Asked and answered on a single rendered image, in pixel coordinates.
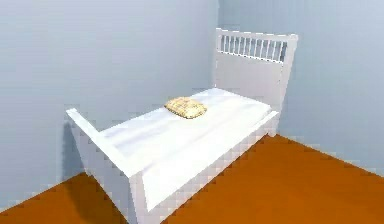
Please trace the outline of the white bed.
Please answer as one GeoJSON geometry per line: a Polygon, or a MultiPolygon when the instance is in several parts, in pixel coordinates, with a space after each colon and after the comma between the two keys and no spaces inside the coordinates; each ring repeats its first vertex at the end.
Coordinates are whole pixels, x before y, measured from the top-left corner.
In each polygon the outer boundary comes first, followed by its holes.
{"type": "Polygon", "coordinates": [[[161,224],[279,124],[298,37],[217,29],[205,114],[160,107],[99,131],[68,110],[87,175],[128,224],[161,224]]]}

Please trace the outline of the yellow patterned pillow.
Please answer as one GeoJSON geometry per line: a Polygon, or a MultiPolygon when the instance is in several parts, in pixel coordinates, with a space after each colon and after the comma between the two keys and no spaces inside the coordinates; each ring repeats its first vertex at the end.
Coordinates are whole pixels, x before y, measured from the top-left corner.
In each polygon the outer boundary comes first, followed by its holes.
{"type": "Polygon", "coordinates": [[[203,115],[207,107],[190,97],[177,97],[169,100],[164,107],[175,115],[185,119],[194,119],[203,115]]]}

